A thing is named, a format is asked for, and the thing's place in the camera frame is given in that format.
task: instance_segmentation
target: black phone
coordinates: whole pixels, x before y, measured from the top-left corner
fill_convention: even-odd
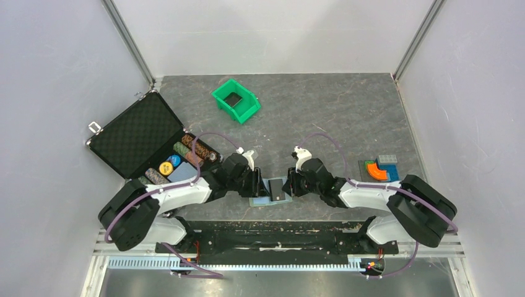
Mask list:
[[[282,190],[282,186],[284,183],[282,182],[282,178],[277,179],[269,179],[268,185],[270,187],[270,200],[271,201],[284,201],[284,191]]]

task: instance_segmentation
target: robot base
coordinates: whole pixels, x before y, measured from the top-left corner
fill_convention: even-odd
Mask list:
[[[379,248],[398,254],[397,242],[372,245],[362,236],[367,222],[188,221],[187,240],[175,248],[198,254],[204,265],[347,264],[347,255],[375,255]],[[169,253],[161,244],[155,252]]]

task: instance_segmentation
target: metal corner post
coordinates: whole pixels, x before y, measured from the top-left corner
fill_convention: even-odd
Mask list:
[[[124,23],[124,20],[122,19],[122,16],[118,12],[118,9],[116,8],[115,3],[113,0],[101,0],[102,4],[106,8],[106,11],[110,15],[113,23],[115,24],[116,29],[118,30],[118,33],[120,33],[120,36],[124,40],[124,43],[129,49],[129,52],[131,53],[131,56],[133,56],[133,59],[135,62],[137,62],[137,65],[139,66],[139,69],[142,72],[142,75],[148,81],[150,84],[150,88],[153,88],[155,85],[155,77],[153,77],[153,74],[147,67],[146,61],[141,55],[141,52],[139,51],[139,48],[137,47],[135,41],[131,37],[131,34],[126,27],[126,24]]]
[[[410,43],[407,51],[405,52],[405,55],[401,59],[399,66],[397,67],[396,71],[392,75],[392,78],[394,79],[396,83],[398,83],[399,79],[403,75],[403,72],[405,72],[405,70],[407,69],[410,61],[412,60],[415,52],[417,51],[417,48],[419,48],[421,41],[427,34],[428,28],[430,28],[432,22],[434,21],[436,15],[440,11],[445,1],[446,0],[434,0],[432,5],[430,6],[430,9],[428,10],[427,15],[423,19],[423,22],[419,26],[419,29],[417,29],[417,32],[414,38],[412,39],[412,42]]]

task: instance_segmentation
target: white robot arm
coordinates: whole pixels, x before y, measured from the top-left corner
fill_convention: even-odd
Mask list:
[[[288,194],[314,193],[331,207],[368,207],[392,213],[386,217],[370,218],[371,223],[364,226],[366,229],[362,231],[366,231],[367,238],[376,245],[394,240],[416,240],[434,248],[447,230],[448,224],[439,216],[397,190],[416,193],[450,220],[456,215],[456,207],[417,176],[407,175],[401,182],[361,183],[333,177],[321,160],[312,158],[311,153],[303,148],[295,147],[292,156],[296,164],[289,168],[288,180],[283,187]]]
[[[108,229],[127,205],[139,196],[151,193],[115,223],[109,231],[111,239],[120,251],[132,249],[139,243],[176,245],[186,236],[184,220],[168,218],[165,213],[184,205],[203,204],[222,198],[228,191],[236,191],[242,197],[268,196],[261,172],[254,166],[255,158],[255,151],[243,152],[240,148],[218,168],[203,172],[195,182],[191,178],[177,183],[145,186],[133,179],[100,211],[98,219]]]

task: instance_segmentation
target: blue poker chip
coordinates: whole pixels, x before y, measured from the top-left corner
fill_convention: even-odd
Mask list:
[[[173,155],[169,157],[167,161],[170,161],[173,164],[173,167],[177,167],[180,165],[181,158],[177,155]]]

